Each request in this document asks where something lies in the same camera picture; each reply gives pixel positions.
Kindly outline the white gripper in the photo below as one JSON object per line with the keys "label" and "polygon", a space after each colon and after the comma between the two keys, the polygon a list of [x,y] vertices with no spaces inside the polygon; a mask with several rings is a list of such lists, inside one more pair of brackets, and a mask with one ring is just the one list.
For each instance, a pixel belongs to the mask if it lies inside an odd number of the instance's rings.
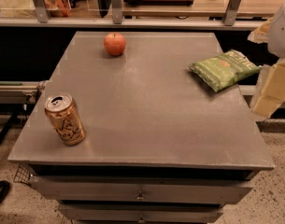
{"label": "white gripper", "polygon": [[256,119],[269,119],[285,102],[285,2],[273,19],[264,21],[250,32],[248,41],[268,42],[269,52],[284,58],[272,66],[263,66],[250,102],[250,111]]}

